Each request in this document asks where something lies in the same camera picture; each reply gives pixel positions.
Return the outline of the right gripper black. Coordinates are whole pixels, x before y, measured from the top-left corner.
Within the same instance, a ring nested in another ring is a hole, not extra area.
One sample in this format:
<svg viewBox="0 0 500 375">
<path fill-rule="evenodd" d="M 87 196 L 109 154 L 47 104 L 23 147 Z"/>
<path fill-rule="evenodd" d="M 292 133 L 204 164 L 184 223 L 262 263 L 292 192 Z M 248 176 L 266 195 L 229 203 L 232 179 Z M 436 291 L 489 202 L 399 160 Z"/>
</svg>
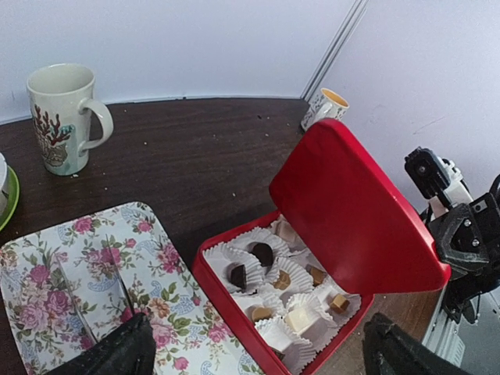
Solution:
<svg viewBox="0 0 500 375">
<path fill-rule="evenodd" d="M 420 214 L 432 234 L 450 279 L 499 277 L 499 206 L 496 201 L 460 204 L 436 217 L 432 208 Z"/>
</svg>

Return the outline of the tan square chocolate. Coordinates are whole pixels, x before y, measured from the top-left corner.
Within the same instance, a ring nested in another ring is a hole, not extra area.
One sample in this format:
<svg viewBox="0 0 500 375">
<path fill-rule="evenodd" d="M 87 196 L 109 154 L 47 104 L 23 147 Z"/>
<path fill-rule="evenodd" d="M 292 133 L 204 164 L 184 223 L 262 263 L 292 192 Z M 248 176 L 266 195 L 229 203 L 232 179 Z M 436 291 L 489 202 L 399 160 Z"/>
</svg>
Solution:
<svg viewBox="0 0 500 375">
<path fill-rule="evenodd" d="M 312 265 L 308 265 L 306 271 L 311 275 L 314 287 L 321 285 L 327 276 L 324 271 Z"/>
</svg>

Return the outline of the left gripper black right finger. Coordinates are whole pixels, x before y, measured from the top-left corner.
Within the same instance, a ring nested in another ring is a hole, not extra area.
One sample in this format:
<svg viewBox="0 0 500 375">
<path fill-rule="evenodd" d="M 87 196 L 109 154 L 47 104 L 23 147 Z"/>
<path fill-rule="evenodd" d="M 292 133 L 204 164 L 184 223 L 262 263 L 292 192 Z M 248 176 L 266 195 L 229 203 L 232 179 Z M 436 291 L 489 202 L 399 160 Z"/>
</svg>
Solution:
<svg viewBox="0 0 500 375">
<path fill-rule="evenodd" d="M 467 375 L 435 355 L 382 313 L 363 327 L 362 350 L 367 375 Z"/>
</svg>

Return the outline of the red box lid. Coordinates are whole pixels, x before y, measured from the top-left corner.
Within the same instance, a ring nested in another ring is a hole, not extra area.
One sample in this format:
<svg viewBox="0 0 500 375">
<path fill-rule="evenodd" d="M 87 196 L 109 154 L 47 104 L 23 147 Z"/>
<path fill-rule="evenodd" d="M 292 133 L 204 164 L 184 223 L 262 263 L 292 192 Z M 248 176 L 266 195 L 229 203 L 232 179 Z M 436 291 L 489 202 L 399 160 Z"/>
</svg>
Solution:
<svg viewBox="0 0 500 375">
<path fill-rule="evenodd" d="M 442 289 L 451 276 L 416 210 L 352 132 L 321 120 L 270 184 L 274 204 L 324 269 L 359 295 Z"/>
</svg>

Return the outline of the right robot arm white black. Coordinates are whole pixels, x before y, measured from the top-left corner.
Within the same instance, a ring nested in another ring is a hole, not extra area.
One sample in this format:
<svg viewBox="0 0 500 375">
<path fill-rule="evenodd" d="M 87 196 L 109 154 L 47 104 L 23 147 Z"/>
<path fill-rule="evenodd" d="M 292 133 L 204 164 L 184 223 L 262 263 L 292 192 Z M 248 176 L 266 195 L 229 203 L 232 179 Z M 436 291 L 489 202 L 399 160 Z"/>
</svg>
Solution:
<svg viewBox="0 0 500 375">
<path fill-rule="evenodd" d="M 463 316 L 475 322 L 479 304 L 473 300 L 499 286 L 499 178 L 475 201 L 427 217 L 425 225 L 438 258 L 452 268 L 441 307 L 456 323 Z"/>
</svg>

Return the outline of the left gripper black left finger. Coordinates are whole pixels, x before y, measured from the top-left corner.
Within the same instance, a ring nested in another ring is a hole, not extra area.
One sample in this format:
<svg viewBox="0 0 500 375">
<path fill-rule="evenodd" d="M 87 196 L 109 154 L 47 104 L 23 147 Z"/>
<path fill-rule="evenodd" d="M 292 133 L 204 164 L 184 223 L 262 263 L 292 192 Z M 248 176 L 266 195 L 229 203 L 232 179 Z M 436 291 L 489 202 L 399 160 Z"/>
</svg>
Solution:
<svg viewBox="0 0 500 375">
<path fill-rule="evenodd" d="M 155 354 L 156 343 L 152 326 L 149 318 L 140 312 L 92 348 L 49 373 L 52 375 L 152 375 Z"/>
</svg>

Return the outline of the white square chocolate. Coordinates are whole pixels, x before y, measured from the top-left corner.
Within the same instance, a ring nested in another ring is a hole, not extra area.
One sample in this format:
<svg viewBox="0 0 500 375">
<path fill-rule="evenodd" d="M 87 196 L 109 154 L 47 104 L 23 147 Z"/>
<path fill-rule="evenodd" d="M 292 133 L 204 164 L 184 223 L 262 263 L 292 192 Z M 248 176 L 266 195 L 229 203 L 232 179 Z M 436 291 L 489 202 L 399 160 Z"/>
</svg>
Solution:
<svg viewBox="0 0 500 375">
<path fill-rule="evenodd" d="M 307 331 L 316 321 L 316 314 L 305 307 L 293 309 L 284 317 L 284 322 L 299 335 Z"/>
<path fill-rule="evenodd" d="M 300 240 L 297 232 L 288 222 L 279 222 L 275 228 L 275 234 L 289 243 L 295 243 Z"/>
</svg>

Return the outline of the dark heart chocolate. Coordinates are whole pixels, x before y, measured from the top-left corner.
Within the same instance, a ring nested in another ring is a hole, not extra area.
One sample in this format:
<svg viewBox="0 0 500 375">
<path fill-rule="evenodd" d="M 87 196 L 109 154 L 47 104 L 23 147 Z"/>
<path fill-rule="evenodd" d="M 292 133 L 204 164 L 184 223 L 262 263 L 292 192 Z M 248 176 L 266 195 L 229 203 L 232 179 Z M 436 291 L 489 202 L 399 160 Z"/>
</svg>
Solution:
<svg viewBox="0 0 500 375">
<path fill-rule="evenodd" d="M 271 267 L 274 263 L 273 249 L 267 243 L 255 243 L 250 253 L 259 260 L 262 267 Z"/>
</svg>

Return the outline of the metal tongs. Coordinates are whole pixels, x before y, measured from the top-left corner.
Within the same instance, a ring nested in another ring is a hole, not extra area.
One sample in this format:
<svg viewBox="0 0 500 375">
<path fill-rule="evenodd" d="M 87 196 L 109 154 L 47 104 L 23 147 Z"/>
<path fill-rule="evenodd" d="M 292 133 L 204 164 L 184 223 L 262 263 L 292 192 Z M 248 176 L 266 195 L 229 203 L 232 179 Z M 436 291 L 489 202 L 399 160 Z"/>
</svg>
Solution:
<svg viewBox="0 0 500 375">
<path fill-rule="evenodd" d="M 85 348 L 102 340 L 134 313 L 124 286 L 125 272 L 135 270 L 144 256 L 130 234 L 88 231 L 64 234 L 51 230 L 50 281 L 60 291 L 57 307 L 66 300 L 80 321 Z"/>
</svg>

